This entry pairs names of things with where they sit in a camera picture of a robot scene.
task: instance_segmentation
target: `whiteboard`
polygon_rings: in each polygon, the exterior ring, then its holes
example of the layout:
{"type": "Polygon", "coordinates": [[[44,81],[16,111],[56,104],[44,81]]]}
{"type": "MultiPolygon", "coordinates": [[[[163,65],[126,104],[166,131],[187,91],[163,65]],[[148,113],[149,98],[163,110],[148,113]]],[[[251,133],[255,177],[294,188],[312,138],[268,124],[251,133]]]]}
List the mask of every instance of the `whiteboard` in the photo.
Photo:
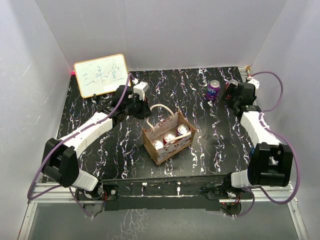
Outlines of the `whiteboard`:
{"type": "Polygon", "coordinates": [[[84,99],[93,97],[94,94],[114,92],[120,85],[125,85],[128,78],[123,54],[76,62],[73,67],[81,97],[84,99]]]}

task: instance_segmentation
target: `black marble table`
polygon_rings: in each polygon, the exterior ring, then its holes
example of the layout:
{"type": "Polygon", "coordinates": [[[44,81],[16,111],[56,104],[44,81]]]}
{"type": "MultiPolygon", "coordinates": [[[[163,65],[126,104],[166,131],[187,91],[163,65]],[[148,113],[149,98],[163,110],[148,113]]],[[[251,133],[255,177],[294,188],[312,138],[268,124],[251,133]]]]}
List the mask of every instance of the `black marble table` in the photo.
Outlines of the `black marble table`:
{"type": "MultiPolygon", "coordinates": [[[[180,109],[196,127],[192,146],[157,166],[143,146],[145,120],[127,117],[121,124],[103,134],[79,158],[81,169],[101,178],[156,178],[190,175],[217,175],[241,171],[249,164],[252,147],[249,136],[233,111],[223,100],[208,102],[204,95],[208,82],[218,80],[221,91],[228,80],[241,81],[237,67],[174,69],[132,72],[140,81],[149,83],[149,106],[163,104],[173,112],[180,109]]],[[[105,94],[83,99],[77,80],[71,77],[64,104],[58,138],[84,124],[97,111],[105,94]]],[[[150,122],[164,120],[169,113],[153,109],[150,122]]]]}

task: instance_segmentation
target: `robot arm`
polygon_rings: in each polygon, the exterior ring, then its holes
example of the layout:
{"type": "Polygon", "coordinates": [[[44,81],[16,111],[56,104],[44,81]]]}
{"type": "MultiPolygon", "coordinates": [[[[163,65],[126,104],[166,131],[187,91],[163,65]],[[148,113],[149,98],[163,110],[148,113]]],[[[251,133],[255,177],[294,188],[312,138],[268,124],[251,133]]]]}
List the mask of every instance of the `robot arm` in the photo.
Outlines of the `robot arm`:
{"type": "Polygon", "coordinates": [[[60,141],[75,135],[51,155],[42,169],[45,175],[65,188],[73,186],[89,192],[88,195],[93,199],[100,197],[102,184],[97,177],[79,169],[78,158],[90,144],[122,122],[126,116],[133,115],[135,118],[144,119],[152,115],[145,97],[149,85],[146,82],[140,82],[134,87],[127,88],[118,109],[110,118],[103,120],[119,102],[124,87],[121,85],[114,96],[103,102],[98,112],[78,129],[59,140],[51,138],[47,141],[42,161],[60,141]]]}
{"type": "Polygon", "coordinates": [[[252,186],[285,187],[290,180],[292,150],[266,130],[268,125],[261,118],[261,109],[253,105],[257,98],[255,93],[256,86],[251,82],[232,81],[222,96],[255,146],[248,168],[230,173],[224,181],[224,190],[252,186]]]}

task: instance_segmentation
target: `cable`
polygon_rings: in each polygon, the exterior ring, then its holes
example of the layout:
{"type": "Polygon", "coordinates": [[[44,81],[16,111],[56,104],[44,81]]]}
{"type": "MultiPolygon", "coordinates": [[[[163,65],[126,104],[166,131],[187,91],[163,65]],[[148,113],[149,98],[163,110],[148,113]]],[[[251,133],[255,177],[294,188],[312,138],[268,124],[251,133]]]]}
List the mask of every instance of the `cable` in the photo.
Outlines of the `cable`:
{"type": "MultiPolygon", "coordinates": [[[[47,189],[47,190],[39,193],[39,194],[36,195],[36,196],[31,196],[32,190],[33,190],[33,188],[34,188],[34,186],[35,186],[35,184],[36,184],[36,180],[37,180],[39,174],[41,173],[42,169],[43,169],[44,166],[46,165],[47,161],[50,159],[51,155],[52,155],[62,144],[64,144],[65,142],[69,141],[70,139],[72,139],[73,137],[75,137],[75,136],[77,136],[78,134],[82,133],[83,131],[91,128],[92,126],[104,122],[104,121],[107,120],[112,114],[114,114],[114,112],[117,110],[117,108],[119,107],[119,105],[121,104],[122,100],[123,100],[124,97],[125,97],[125,94],[126,94],[126,91],[127,91],[128,85],[129,85],[130,78],[134,78],[134,76],[132,75],[132,73],[129,73],[129,74],[128,74],[128,77],[127,77],[126,83],[125,83],[125,87],[124,87],[124,89],[123,89],[122,95],[121,95],[118,103],[116,104],[116,106],[114,107],[114,109],[113,109],[105,118],[97,121],[96,123],[92,123],[92,124],[84,127],[83,129],[80,130],[80,132],[79,132],[79,131],[78,131],[78,132],[75,132],[75,133],[72,134],[71,136],[69,136],[69,137],[67,137],[66,139],[60,141],[60,142],[49,152],[49,154],[44,158],[41,166],[39,167],[38,171],[36,172],[36,174],[35,174],[32,182],[31,182],[31,184],[30,184],[30,187],[29,187],[29,190],[28,190],[28,193],[27,193],[27,198],[28,198],[29,200],[36,199],[36,198],[42,196],[43,194],[45,194],[45,193],[47,193],[47,192],[49,192],[49,191],[51,191],[51,190],[53,190],[53,189],[56,189],[56,188],[58,188],[58,187],[61,186],[61,185],[56,185],[56,186],[53,186],[53,187],[51,187],[51,188],[49,188],[49,189],[47,189]]],[[[69,190],[70,190],[70,192],[71,192],[74,200],[81,206],[81,208],[83,209],[83,211],[84,211],[86,214],[88,214],[88,212],[82,207],[81,203],[79,203],[79,201],[76,199],[76,197],[74,196],[72,190],[71,190],[70,188],[69,188],[69,190]]]]}
{"type": "Polygon", "coordinates": [[[273,198],[271,198],[269,196],[269,194],[267,193],[266,190],[264,190],[262,187],[259,187],[261,189],[261,191],[265,194],[265,196],[273,203],[275,204],[287,204],[289,203],[294,197],[295,195],[297,194],[298,192],[298,189],[299,189],[299,186],[300,186],[300,180],[301,180],[301,170],[300,170],[300,162],[299,162],[299,159],[298,159],[298,155],[294,149],[294,147],[292,146],[292,144],[284,137],[282,136],[281,134],[278,134],[272,130],[270,130],[265,124],[264,124],[264,121],[263,121],[263,116],[265,113],[267,112],[271,112],[272,110],[274,110],[280,103],[281,99],[282,99],[282,96],[283,96],[283,93],[284,93],[284,85],[283,85],[283,82],[281,81],[280,77],[271,72],[271,71],[260,71],[260,72],[256,72],[252,75],[250,75],[250,77],[254,77],[256,75],[259,75],[259,74],[271,74],[273,76],[275,76],[277,78],[277,80],[279,81],[280,83],[280,96],[279,96],[279,99],[278,101],[276,102],[276,104],[274,105],[274,107],[270,108],[270,109],[267,109],[267,110],[263,110],[262,112],[260,112],[259,114],[259,123],[261,124],[261,126],[269,133],[273,134],[274,136],[276,136],[277,138],[280,138],[282,139],[290,148],[291,148],[291,151],[292,151],[292,154],[293,154],[293,158],[294,158],[294,163],[295,163],[295,168],[296,168],[296,183],[295,183],[295,186],[294,186],[294,189],[292,191],[292,194],[288,197],[288,199],[284,200],[284,201],[277,201],[277,200],[274,200],[273,198]]]}
{"type": "Polygon", "coordinates": [[[259,74],[271,74],[271,75],[275,76],[276,79],[277,79],[277,80],[279,81],[279,83],[280,83],[280,96],[279,96],[278,101],[276,102],[276,104],[274,105],[274,107],[263,111],[264,113],[268,113],[268,112],[271,112],[272,110],[274,110],[274,109],[279,105],[279,103],[280,103],[280,101],[281,101],[281,99],[282,99],[282,96],[283,96],[283,94],[284,94],[284,84],[283,84],[283,82],[281,81],[280,77],[279,77],[277,74],[275,74],[274,72],[272,72],[272,71],[259,71],[259,72],[256,72],[256,73],[254,73],[254,74],[249,75],[249,77],[252,77],[252,78],[253,78],[254,76],[259,75],[259,74]]]}
{"type": "Polygon", "coordinates": [[[242,193],[240,193],[238,196],[236,196],[236,200],[235,200],[234,204],[238,204],[240,202],[241,197],[242,197],[242,193]]]}
{"type": "Polygon", "coordinates": [[[69,187],[69,191],[70,191],[73,199],[76,201],[76,203],[79,205],[79,207],[82,208],[82,210],[84,211],[84,213],[87,214],[90,218],[93,218],[94,216],[93,216],[90,212],[88,212],[88,211],[84,208],[84,206],[82,206],[82,204],[78,201],[78,199],[76,198],[76,196],[75,196],[74,193],[72,192],[71,187],[69,187]]]}
{"type": "Polygon", "coordinates": [[[292,146],[292,144],[291,144],[284,136],[282,136],[282,135],[280,135],[280,134],[278,134],[278,133],[270,130],[268,127],[266,127],[265,124],[264,124],[263,121],[262,121],[262,118],[263,118],[263,112],[261,112],[261,113],[259,114],[259,122],[260,122],[260,124],[264,127],[264,129],[265,129],[267,132],[273,134],[273,135],[276,136],[277,138],[282,139],[282,140],[289,146],[289,148],[291,149],[292,154],[293,154],[293,158],[294,158],[295,168],[296,168],[296,183],[295,183],[294,189],[293,189],[293,191],[292,191],[292,194],[288,197],[287,200],[284,200],[284,201],[274,200],[273,198],[271,198],[271,197],[269,196],[269,194],[267,193],[266,190],[264,190],[262,187],[259,187],[259,188],[262,190],[262,192],[265,194],[265,196],[266,196],[271,202],[273,202],[273,203],[275,203],[275,204],[287,204],[287,203],[289,203],[292,199],[294,199],[294,197],[296,196],[296,194],[297,194],[297,192],[298,192],[299,186],[300,186],[300,180],[301,180],[300,162],[299,162],[299,160],[298,160],[297,153],[296,153],[294,147],[292,146]]]}
{"type": "Polygon", "coordinates": [[[95,218],[98,214],[102,213],[103,211],[98,211],[93,217],[95,218]]]}
{"type": "Polygon", "coordinates": [[[221,209],[223,209],[223,210],[225,210],[230,216],[232,216],[232,214],[227,210],[227,209],[225,209],[224,207],[220,207],[221,209]]]}
{"type": "Polygon", "coordinates": [[[250,207],[245,212],[240,213],[239,215],[237,215],[237,217],[242,217],[242,216],[246,215],[247,213],[249,213],[251,211],[251,209],[254,207],[254,204],[255,204],[255,201],[256,201],[256,197],[255,197],[254,193],[251,191],[250,188],[245,187],[242,190],[244,190],[245,192],[248,192],[248,193],[251,194],[252,203],[251,203],[250,207]]]}

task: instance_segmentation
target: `white rope handle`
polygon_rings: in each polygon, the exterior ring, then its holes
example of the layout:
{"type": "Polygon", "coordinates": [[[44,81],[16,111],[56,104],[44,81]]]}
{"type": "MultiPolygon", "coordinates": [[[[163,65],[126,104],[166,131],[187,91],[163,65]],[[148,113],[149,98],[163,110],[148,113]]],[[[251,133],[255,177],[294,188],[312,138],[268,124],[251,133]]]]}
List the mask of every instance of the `white rope handle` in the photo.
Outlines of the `white rope handle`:
{"type": "MultiPolygon", "coordinates": [[[[150,107],[150,111],[152,111],[152,109],[154,109],[155,107],[162,107],[162,108],[165,108],[166,110],[169,111],[169,113],[171,114],[171,117],[174,117],[174,113],[170,110],[170,108],[168,108],[167,106],[165,105],[162,105],[162,104],[155,104],[155,105],[152,105],[150,107]]],[[[149,123],[149,117],[147,117],[146,119],[146,123],[150,126],[151,130],[154,131],[155,130],[155,127],[152,126],[150,123],[149,123]]]]}
{"type": "Polygon", "coordinates": [[[163,147],[165,148],[166,146],[168,146],[170,143],[174,142],[175,140],[178,140],[178,139],[183,139],[187,136],[191,135],[191,132],[188,131],[187,133],[181,135],[181,136],[177,136],[175,138],[172,138],[170,141],[168,141],[163,147]]]}

